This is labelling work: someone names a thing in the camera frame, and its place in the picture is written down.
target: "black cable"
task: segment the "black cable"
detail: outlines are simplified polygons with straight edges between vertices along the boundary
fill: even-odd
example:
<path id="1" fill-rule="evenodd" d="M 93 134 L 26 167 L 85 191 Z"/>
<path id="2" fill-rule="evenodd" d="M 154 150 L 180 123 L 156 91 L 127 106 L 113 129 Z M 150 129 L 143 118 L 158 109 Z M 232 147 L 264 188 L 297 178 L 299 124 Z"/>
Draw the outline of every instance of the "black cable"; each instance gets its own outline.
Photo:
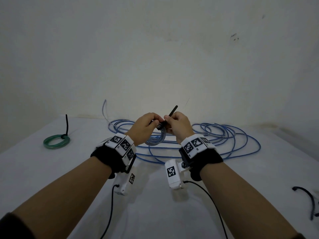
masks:
<path id="1" fill-rule="evenodd" d="M 312 221 L 313 219 L 314 219 L 314 216 L 315 217 L 318 217 L 319 216 L 319 213 L 317 213 L 317 214 L 315 214 L 315 199 L 314 199 L 314 197 L 312 196 L 312 194 L 310 194 L 310 192 L 308 191 L 308 190 L 306 190 L 305 188 L 302 188 L 302 187 L 298 187 L 298 186 L 295 186 L 295 187 L 293 187 L 292 188 L 293 189 L 293 191 L 296 191 L 297 189 L 301 189 L 301 190 L 303 190 L 304 192 L 306 192 L 308 195 L 309 195 L 309 197 L 310 197 L 310 199 L 311 199 L 311 203 L 312 203 L 312 209 L 311 209 L 311 214 L 310 214 L 310 220 Z"/>
<path id="2" fill-rule="evenodd" d="M 210 197 L 210 199 L 213 201 L 213 198 L 211 197 L 211 195 L 202 187 L 202 186 L 200 186 L 199 184 L 197 184 L 197 183 L 194 183 L 193 181 L 188 181 L 188 180 L 186 180 L 186 181 L 183 181 L 184 183 L 192 183 L 192 184 L 195 184 L 195 185 L 197 185 L 199 188 L 201 188 L 202 190 L 204 190 L 205 191 L 205 193 Z M 214 205 L 215 205 L 215 207 L 216 207 L 216 210 L 217 210 L 217 212 L 218 212 L 218 215 L 219 215 L 219 218 L 220 218 L 220 221 L 221 221 L 221 224 L 222 224 L 222 226 L 223 226 L 223 229 L 224 229 L 224 233 L 225 233 L 225 237 L 226 237 L 226 239 L 228 239 L 228 236 L 227 236 L 227 233 L 226 233 L 226 229 L 225 229 L 225 226 L 224 226 L 224 223 L 223 223 L 223 219 L 221 218 L 221 215 L 220 215 L 220 213 L 219 213 L 219 210 L 218 210 L 218 208 L 217 208 L 217 206 L 216 206 L 216 204 L 215 204 L 215 202 L 213 201 L 213 203 L 214 203 Z"/>
<path id="3" fill-rule="evenodd" d="M 113 188 L 112 188 L 112 199 L 111 199 L 111 214 L 110 214 L 110 219 L 108 220 L 108 225 L 103 233 L 103 235 L 101 236 L 100 239 L 102 239 L 106 233 L 106 231 L 108 230 L 108 227 L 110 226 L 110 223 L 111 223 L 111 219 L 112 219 L 112 213 L 113 213 L 113 195 L 114 195 L 114 187 L 120 187 L 120 185 L 114 185 Z"/>
<path id="4" fill-rule="evenodd" d="M 61 138 L 64 139 L 64 136 L 68 136 L 68 131 L 69 131 L 69 122 L 68 122 L 68 115 L 65 114 L 65 119 L 66 119 L 66 132 L 65 134 L 61 135 Z"/>

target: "white table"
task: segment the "white table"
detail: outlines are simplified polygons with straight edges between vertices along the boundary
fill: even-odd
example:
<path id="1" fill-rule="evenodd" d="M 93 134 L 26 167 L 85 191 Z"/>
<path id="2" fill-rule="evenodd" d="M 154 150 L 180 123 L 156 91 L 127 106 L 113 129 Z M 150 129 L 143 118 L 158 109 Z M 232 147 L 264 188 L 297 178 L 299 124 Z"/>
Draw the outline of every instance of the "white table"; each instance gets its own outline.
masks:
<path id="1" fill-rule="evenodd" d="M 85 161 L 96 144 L 112 135 L 105 120 L 69 118 L 69 126 L 71 141 L 64 148 L 49 150 L 42 145 L 46 137 L 65 132 L 65 118 L 60 117 L 0 154 L 1 217 Z M 291 188 L 319 191 L 319 162 L 270 132 L 244 130 L 259 140 L 261 151 L 225 162 L 261 192 L 297 231 L 306 238 L 318 238 L 319 218 L 309 219 L 308 195 Z M 255 147 L 249 142 L 243 153 Z M 186 189 L 172 191 L 164 166 L 138 159 L 135 165 L 135 189 L 127 197 L 114 195 L 113 218 L 105 238 L 225 238 L 216 209 L 201 189 L 188 184 Z M 112 184 L 113 180 L 106 182 L 69 238 L 102 235 L 109 219 Z"/>

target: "right hand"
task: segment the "right hand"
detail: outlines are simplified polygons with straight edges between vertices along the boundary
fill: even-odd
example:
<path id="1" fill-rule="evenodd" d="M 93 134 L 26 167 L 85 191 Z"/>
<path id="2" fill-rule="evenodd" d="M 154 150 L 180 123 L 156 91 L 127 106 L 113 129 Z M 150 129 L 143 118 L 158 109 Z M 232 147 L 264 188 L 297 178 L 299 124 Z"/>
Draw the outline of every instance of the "right hand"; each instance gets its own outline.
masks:
<path id="1" fill-rule="evenodd" d="M 188 117 L 181 112 L 175 112 L 171 117 L 165 115 L 164 119 L 168 123 L 168 125 L 165 126 L 167 133 L 175 135 L 176 141 L 179 144 L 181 144 L 185 138 L 195 134 Z"/>

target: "hand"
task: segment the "hand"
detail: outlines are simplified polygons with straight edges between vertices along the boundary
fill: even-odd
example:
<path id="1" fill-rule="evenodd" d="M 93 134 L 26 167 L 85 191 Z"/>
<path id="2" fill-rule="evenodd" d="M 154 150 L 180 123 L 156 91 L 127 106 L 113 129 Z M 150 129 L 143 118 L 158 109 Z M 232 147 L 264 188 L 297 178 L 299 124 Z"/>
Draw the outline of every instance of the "hand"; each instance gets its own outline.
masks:
<path id="1" fill-rule="evenodd" d="M 140 145 L 145 143 L 150 138 L 153 130 L 162 121 L 164 121 L 164 119 L 156 113 L 147 113 L 137 119 L 137 121 L 134 123 L 131 129 L 125 133 L 125 135 L 128 135 L 134 141 L 135 146 Z"/>
<path id="2" fill-rule="evenodd" d="M 179 144 L 181 144 L 185 138 L 195 134 L 188 117 L 181 112 L 175 112 L 171 117 L 165 115 L 164 119 L 168 123 L 168 125 L 165 126 L 167 133 L 175 135 L 176 141 Z"/>

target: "cable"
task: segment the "cable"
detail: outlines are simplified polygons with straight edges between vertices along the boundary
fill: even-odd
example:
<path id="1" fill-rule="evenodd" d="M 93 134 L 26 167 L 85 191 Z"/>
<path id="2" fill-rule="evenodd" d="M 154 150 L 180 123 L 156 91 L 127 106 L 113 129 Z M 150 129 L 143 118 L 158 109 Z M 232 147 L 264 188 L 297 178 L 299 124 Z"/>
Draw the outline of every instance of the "cable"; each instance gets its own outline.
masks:
<path id="1" fill-rule="evenodd" d="M 111 214 L 110 214 L 110 219 L 108 220 L 108 224 L 107 227 L 105 229 L 105 231 L 103 232 L 103 235 L 101 236 L 100 239 L 102 239 L 105 236 L 106 231 L 108 230 L 108 227 L 110 226 L 111 223 L 111 219 L 112 219 L 112 213 L 113 213 L 113 195 L 114 195 L 114 187 L 120 187 L 120 185 L 114 185 L 112 188 L 112 199 L 111 199 Z"/>
<path id="2" fill-rule="evenodd" d="M 65 115 L 66 119 L 66 132 L 65 134 L 58 134 L 50 136 L 43 141 L 43 145 L 48 149 L 58 149 L 66 146 L 70 142 L 70 138 L 68 137 L 68 131 L 69 131 L 69 122 L 68 122 L 68 115 Z M 55 139 L 62 138 L 63 141 L 59 142 L 57 144 L 49 145 L 50 142 L 52 142 Z"/>
<path id="3" fill-rule="evenodd" d="M 103 106 L 102 106 L 102 114 L 105 118 L 105 120 L 108 122 L 108 129 L 113 132 L 113 133 L 126 133 L 129 129 L 127 128 L 128 126 L 132 126 L 134 124 L 134 121 L 131 120 L 127 120 L 127 119 L 116 119 L 113 121 L 109 121 L 105 115 L 104 115 L 104 105 L 106 104 L 106 100 L 104 100 Z M 232 158 L 238 158 L 238 157 L 244 157 L 244 156 L 248 156 L 254 153 L 257 153 L 260 149 L 261 149 L 261 145 L 260 143 L 257 141 L 257 139 L 255 139 L 254 137 L 247 135 L 242 129 L 232 126 L 232 125 L 225 125 L 225 124 L 217 124 L 217 123 L 195 123 L 192 125 L 193 127 L 193 131 L 195 133 L 198 134 L 202 134 L 205 137 L 207 137 L 207 139 L 214 144 L 215 146 L 221 146 L 227 142 L 231 142 L 233 140 L 233 145 L 232 145 L 232 149 L 228 152 L 225 153 L 221 153 L 220 155 L 223 157 L 223 159 L 232 159 Z M 219 134 L 217 133 L 213 133 L 212 129 L 217 129 L 220 131 Z M 148 153 L 144 152 L 144 153 L 136 153 L 137 158 L 145 161 L 145 162 L 150 162 L 150 163 L 156 163 L 156 164 L 161 164 L 164 165 L 165 162 L 160 160 L 160 159 L 181 159 L 180 156 L 156 156 L 152 153 L 151 149 L 166 149 L 166 150 L 178 150 L 181 146 L 176 142 L 176 141 L 170 141 L 170 140 L 165 140 L 165 138 L 169 137 L 169 136 L 173 136 L 171 134 L 167 134 L 167 133 L 163 133 L 162 130 L 161 132 L 153 132 L 153 134 L 151 135 L 150 139 L 146 142 L 147 143 L 152 143 L 152 145 L 148 145 L 148 146 L 137 146 L 140 149 L 148 149 Z M 236 137 L 238 136 L 244 136 L 245 138 L 245 143 L 244 145 L 240 146 L 240 147 L 236 147 L 236 144 L 238 144 L 238 142 L 236 143 Z M 234 152 L 239 152 L 241 149 L 243 149 L 248 142 L 252 140 L 253 142 L 255 142 L 258 146 L 258 148 L 250 153 L 246 153 L 246 154 L 241 154 L 241 155 L 234 155 Z M 173 147 L 166 147 L 164 145 L 162 146 L 154 146 L 154 144 L 171 144 L 173 145 Z M 148 160 L 143 157 L 147 157 L 147 158 L 153 158 L 155 161 L 152 160 Z"/>
<path id="4" fill-rule="evenodd" d="M 193 182 L 193 181 L 188 181 L 188 180 L 183 181 L 183 182 L 184 182 L 184 183 L 192 183 L 192 184 L 197 185 L 199 188 L 201 188 L 202 190 L 204 190 L 205 193 L 206 193 L 206 194 L 210 197 L 210 199 L 213 201 L 213 198 L 211 197 L 211 195 L 210 195 L 202 186 L 200 186 L 199 184 L 197 184 L 197 183 L 195 183 L 195 182 Z M 217 206 L 216 206 L 216 204 L 215 204 L 214 201 L 213 201 L 213 203 L 214 203 L 214 206 L 216 207 L 216 210 L 217 210 L 217 212 L 218 212 L 218 215 L 219 215 L 221 224 L 222 224 L 222 226 L 223 226 L 224 233 L 225 233 L 225 237 L 226 237 L 226 239 L 228 239 L 228 236 L 227 236 L 227 233 L 226 233 L 226 229 L 225 229 L 225 226 L 224 226 L 224 223 L 223 223 L 223 219 L 221 218 L 221 215 L 220 215 L 220 213 L 219 213 L 219 210 L 218 210 L 218 208 L 217 208 Z"/>
<path id="5" fill-rule="evenodd" d="M 296 191 L 297 189 L 301 189 L 309 195 L 309 197 L 311 199 L 311 204 L 312 204 L 312 209 L 311 209 L 311 213 L 310 213 L 310 220 L 312 221 L 314 219 L 314 216 L 319 217 L 319 213 L 315 214 L 316 205 L 315 205 L 315 200 L 314 200 L 314 197 L 312 196 L 312 194 L 308 190 L 306 190 L 305 188 L 302 188 L 302 187 L 295 186 L 292 189 L 293 189 L 293 191 Z"/>

